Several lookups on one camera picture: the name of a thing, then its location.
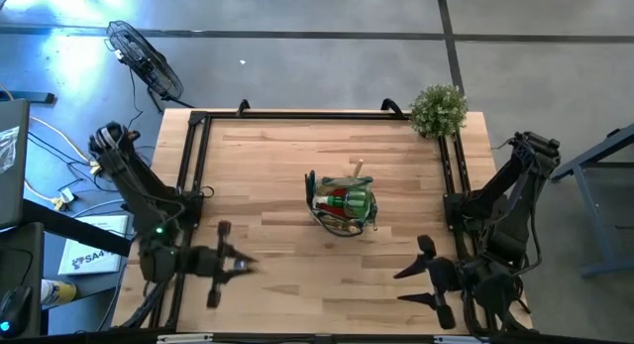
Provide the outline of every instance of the wooden stick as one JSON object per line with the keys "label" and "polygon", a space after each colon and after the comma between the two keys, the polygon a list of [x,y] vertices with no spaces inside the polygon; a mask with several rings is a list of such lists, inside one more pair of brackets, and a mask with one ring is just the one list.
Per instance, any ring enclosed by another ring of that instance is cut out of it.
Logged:
{"label": "wooden stick", "polygon": [[359,176],[359,172],[361,171],[361,167],[364,165],[364,160],[359,159],[357,162],[357,166],[355,167],[355,171],[353,172],[353,177]]}

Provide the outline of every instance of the green bottle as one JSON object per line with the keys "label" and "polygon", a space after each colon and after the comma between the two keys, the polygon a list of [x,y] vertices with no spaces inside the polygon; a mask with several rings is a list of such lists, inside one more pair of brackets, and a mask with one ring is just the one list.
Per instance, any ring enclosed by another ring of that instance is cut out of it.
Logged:
{"label": "green bottle", "polygon": [[364,219],[368,214],[370,203],[364,191],[351,190],[342,196],[318,196],[317,203],[328,204],[329,206],[343,207],[344,213],[351,219]]}

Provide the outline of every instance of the wooden tabletop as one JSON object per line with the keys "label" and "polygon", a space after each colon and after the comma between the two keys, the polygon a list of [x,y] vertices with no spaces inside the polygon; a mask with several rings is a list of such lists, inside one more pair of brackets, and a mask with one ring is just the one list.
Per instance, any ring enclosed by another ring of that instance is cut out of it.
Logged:
{"label": "wooden tabletop", "polygon": [[[152,166],[165,184],[176,184],[189,113],[165,111]],[[462,136],[476,189],[495,174],[482,113],[468,114]],[[358,159],[365,161],[361,175],[374,178],[378,229],[338,238],[311,219],[304,174],[315,170],[318,177],[347,176]],[[457,176],[454,181],[461,189]],[[218,221],[231,221],[230,242],[257,258],[261,271],[232,280],[217,309],[205,306],[211,280],[188,276],[178,331],[468,333],[457,292],[447,295],[457,321],[451,331],[440,327],[427,306],[396,299],[432,291],[428,275],[392,278],[413,262],[416,236],[431,235],[439,256],[456,258],[444,221],[438,144],[418,136],[408,122],[214,120],[202,183],[216,193],[205,200],[193,245],[214,247]],[[113,325],[141,304],[144,283],[133,246]],[[170,301],[171,290],[163,321]],[[530,326],[530,317],[518,305],[513,312]]]}

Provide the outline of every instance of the green plant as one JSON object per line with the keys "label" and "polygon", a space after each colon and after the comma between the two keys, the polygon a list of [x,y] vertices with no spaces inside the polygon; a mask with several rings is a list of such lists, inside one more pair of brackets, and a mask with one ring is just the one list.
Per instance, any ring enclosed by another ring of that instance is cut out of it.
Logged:
{"label": "green plant", "polygon": [[467,99],[454,85],[431,85],[412,108],[412,128],[426,138],[453,134],[467,118]]}

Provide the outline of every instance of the black fan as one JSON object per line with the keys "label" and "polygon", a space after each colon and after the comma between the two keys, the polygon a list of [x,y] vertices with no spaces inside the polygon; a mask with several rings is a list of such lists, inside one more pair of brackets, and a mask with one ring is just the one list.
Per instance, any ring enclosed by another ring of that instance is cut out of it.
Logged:
{"label": "black fan", "polygon": [[106,33],[119,62],[129,66],[148,86],[148,95],[159,112],[162,113],[162,110],[157,105],[152,91],[162,100],[194,108],[179,100],[183,87],[178,76],[167,64],[165,56],[152,47],[137,30],[124,21],[114,21],[108,24]]}

